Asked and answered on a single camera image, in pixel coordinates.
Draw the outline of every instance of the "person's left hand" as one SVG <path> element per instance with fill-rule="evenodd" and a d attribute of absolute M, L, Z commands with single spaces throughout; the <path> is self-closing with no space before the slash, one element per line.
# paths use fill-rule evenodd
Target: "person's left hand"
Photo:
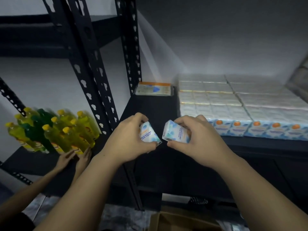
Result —
<path fill-rule="evenodd" d="M 60 155 L 54 170 L 59 172 L 62 171 L 74 156 L 75 156 L 74 150 L 71 150 L 67 153 Z"/>
<path fill-rule="evenodd" d="M 142 121 L 148 121 L 148 118 L 142 113 L 136 113 L 121 121 L 110 135 L 102 152 L 97 156 L 111 156 L 118 163 L 122 164 L 135 159 L 143 153 L 155 150 L 157 142 L 146 143 L 140 139 L 139 126 Z"/>
<path fill-rule="evenodd" d="M 87 150 L 85 150 L 83 154 L 77 154 L 77 156 L 79 157 L 79 160 L 76 163 L 76 171 L 79 171 L 82 173 L 86 169 L 86 167 L 90 163 L 91 155 L 92 155 L 92 152 L 91 152 L 90 147 L 88 147 Z"/>

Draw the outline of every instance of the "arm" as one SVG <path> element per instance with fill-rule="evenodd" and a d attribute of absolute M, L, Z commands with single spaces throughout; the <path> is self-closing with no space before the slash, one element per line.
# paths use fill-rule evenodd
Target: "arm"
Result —
<path fill-rule="evenodd" d="M 0 206 L 0 224 L 22 212 L 41 193 L 48 183 L 61 172 L 75 154 L 68 152 L 59 157 L 56 167 L 45 176 L 14 194 Z"/>
<path fill-rule="evenodd" d="M 191 141 L 170 141 L 167 145 L 219 173 L 250 230 L 307 229 L 308 215 L 259 175 L 244 159 L 234 154 L 204 116 L 183 116 L 175 122 L 191 130 Z"/>
<path fill-rule="evenodd" d="M 141 113 L 122 121 L 103 150 L 70 187 L 36 230 L 94 230 L 100 222 L 111 180 L 121 164 L 152 151 L 157 143 L 139 137 L 139 125 L 148 118 Z"/>
<path fill-rule="evenodd" d="M 87 150 L 85 150 L 85 152 L 83 154 L 77 155 L 79 157 L 79 160 L 76 163 L 76 170 L 75 170 L 75 174 L 74 174 L 72 184 L 74 184 L 76 182 L 76 180 L 80 177 L 80 175 L 83 173 L 83 171 L 89 165 L 91 155 L 92 155 L 92 152 L 91 152 L 90 147 L 88 147 Z"/>

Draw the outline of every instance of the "white and blue tissue pack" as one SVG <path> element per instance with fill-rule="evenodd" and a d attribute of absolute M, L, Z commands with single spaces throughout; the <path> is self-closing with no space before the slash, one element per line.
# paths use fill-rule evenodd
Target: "white and blue tissue pack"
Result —
<path fill-rule="evenodd" d="M 175 140 L 182 143 L 189 143 L 190 136 L 186 128 L 169 120 L 165 124 L 162 139 L 166 141 Z"/>
<path fill-rule="evenodd" d="M 149 122 L 145 122 L 140 126 L 139 136 L 141 140 L 146 143 L 150 143 L 153 141 L 156 141 L 158 145 L 162 143 Z"/>

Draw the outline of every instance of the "marble floor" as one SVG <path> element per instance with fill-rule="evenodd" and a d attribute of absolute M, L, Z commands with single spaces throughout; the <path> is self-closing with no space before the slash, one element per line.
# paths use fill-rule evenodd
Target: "marble floor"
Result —
<path fill-rule="evenodd" d="M 23 211 L 37 226 L 59 201 L 58 197 L 37 196 Z M 146 230 L 150 224 L 150 217 L 156 212 L 136 211 L 133 208 L 106 204 L 98 230 L 113 231 Z M 249 231 L 248 228 L 229 222 L 218 221 L 224 231 Z"/>

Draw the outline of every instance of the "cardboard box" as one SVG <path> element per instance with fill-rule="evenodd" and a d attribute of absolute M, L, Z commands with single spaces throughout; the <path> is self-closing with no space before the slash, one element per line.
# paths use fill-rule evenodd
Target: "cardboard box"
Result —
<path fill-rule="evenodd" d="M 222 231 L 211 217 L 183 209 L 162 207 L 160 213 L 151 216 L 148 231 Z"/>

